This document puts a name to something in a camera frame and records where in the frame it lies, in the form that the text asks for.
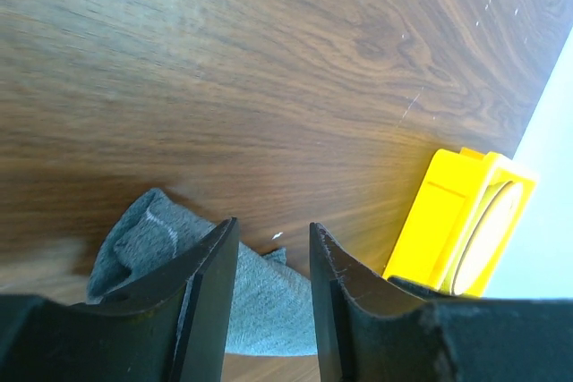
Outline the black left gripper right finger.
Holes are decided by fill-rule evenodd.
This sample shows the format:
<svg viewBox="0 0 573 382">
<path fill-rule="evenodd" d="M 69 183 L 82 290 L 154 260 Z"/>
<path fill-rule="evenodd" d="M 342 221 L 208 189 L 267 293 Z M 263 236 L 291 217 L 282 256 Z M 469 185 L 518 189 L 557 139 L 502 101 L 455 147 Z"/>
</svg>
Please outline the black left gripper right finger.
<svg viewBox="0 0 573 382">
<path fill-rule="evenodd" d="M 380 277 L 321 224 L 309 239 L 322 380 L 571 380 L 571 301 L 454 297 Z"/>
</svg>

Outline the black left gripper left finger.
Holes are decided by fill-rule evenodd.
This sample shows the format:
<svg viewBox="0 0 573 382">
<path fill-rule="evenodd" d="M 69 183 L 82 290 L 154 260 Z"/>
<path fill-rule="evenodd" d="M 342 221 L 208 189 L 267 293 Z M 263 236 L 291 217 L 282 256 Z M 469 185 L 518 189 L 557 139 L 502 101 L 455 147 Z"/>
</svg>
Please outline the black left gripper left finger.
<svg viewBox="0 0 573 382">
<path fill-rule="evenodd" d="M 233 297 L 239 224 L 98 304 L 1 297 L 3 381 L 219 381 Z"/>
</svg>

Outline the grey cloth napkin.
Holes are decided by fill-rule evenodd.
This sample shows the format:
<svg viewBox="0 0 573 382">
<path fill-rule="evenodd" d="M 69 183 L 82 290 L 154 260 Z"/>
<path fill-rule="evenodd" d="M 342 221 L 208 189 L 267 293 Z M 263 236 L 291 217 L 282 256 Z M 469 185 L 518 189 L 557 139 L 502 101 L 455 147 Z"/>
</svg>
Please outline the grey cloth napkin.
<svg viewBox="0 0 573 382">
<path fill-rule="evenodd" d="M 99 248 L 88 302 L 98 303 L 178 257 L 214 227 L 162 190 L 148 190 L 126 209 Z M 287 265 L 285 249 L 261 255 L 238 245 L 226 351 L 269 357 L 316 354 L 311 282 Z"/>
</svg>

